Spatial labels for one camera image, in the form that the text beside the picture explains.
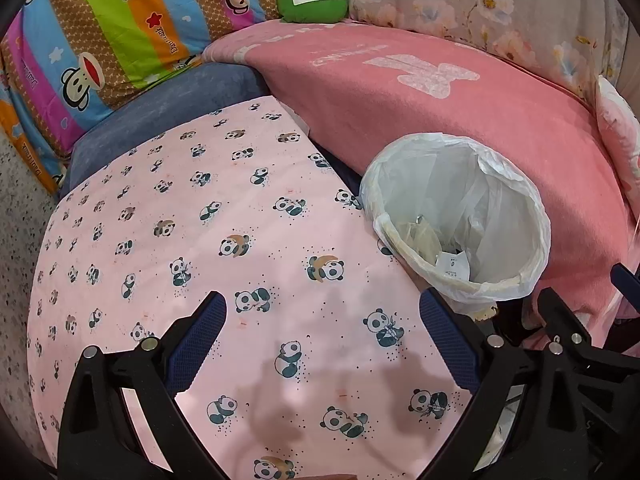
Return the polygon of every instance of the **white plastic bag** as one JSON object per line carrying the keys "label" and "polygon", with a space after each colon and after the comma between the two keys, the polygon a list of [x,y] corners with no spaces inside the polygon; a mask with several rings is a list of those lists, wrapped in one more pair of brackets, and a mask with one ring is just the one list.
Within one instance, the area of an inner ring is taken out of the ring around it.
{"label": "white plastic bag", "polygon": [[[527,296],[546,267],[551,226],[538,189],[468,137],[396,140],[367,168],[360,198],[380,239],[461,314]],[[458,272],[440,270],[438,258],[453,265],[462,251],[468,279],[464,262]]]}

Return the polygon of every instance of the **pink fleece blanket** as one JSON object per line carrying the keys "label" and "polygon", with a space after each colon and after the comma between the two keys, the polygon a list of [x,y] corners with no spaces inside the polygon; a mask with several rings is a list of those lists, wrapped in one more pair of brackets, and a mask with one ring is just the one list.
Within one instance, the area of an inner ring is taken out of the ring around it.
{"label": "pink fleece blanket", "polygon": [[203,59],[258,69],[313,140],[359,173],[415,132],[469,136],[538,186],[551,220],[552,286],[602,345],[619,301],[617,262],[635,269],[634,222],[591,113],[572,96],[480,50],[358,23],[271,21],[211,44]]}

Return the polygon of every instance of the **green round cushion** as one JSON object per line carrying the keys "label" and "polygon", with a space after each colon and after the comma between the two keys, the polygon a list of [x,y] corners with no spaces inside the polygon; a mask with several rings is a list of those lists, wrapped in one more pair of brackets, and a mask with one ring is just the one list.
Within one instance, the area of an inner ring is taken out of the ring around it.
{"label": "green round cushion", "polygon": [[293,23],[337,23],[347,8],[347,0],[278,0],[282,19]]}

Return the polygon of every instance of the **floral fabric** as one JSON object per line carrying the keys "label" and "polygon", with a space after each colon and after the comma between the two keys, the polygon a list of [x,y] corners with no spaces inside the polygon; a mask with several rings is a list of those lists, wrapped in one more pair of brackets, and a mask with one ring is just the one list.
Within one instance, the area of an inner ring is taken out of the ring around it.
{"label": "floral fabric", "polygon": [[355,20],[472,44],[594,104],[615,84],[628,18],[616,0],[349,0]]}

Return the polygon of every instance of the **blue gripper pad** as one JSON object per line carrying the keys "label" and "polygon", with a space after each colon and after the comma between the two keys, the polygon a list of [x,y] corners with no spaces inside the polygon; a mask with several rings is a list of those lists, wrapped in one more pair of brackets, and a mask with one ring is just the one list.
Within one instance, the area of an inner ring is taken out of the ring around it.
{"label": "blue gripper pad", "polygon": [[169,395],[189,389],[226,320],[226,302],[215,294],[167,361],[164,386]]}
{"label": "blue gripper pad", "polygon": [[430,289],[420,296],[420,318],[444,359],[453,380],[474,394],[480,387],[478,356],[461,334],[451,310]]}

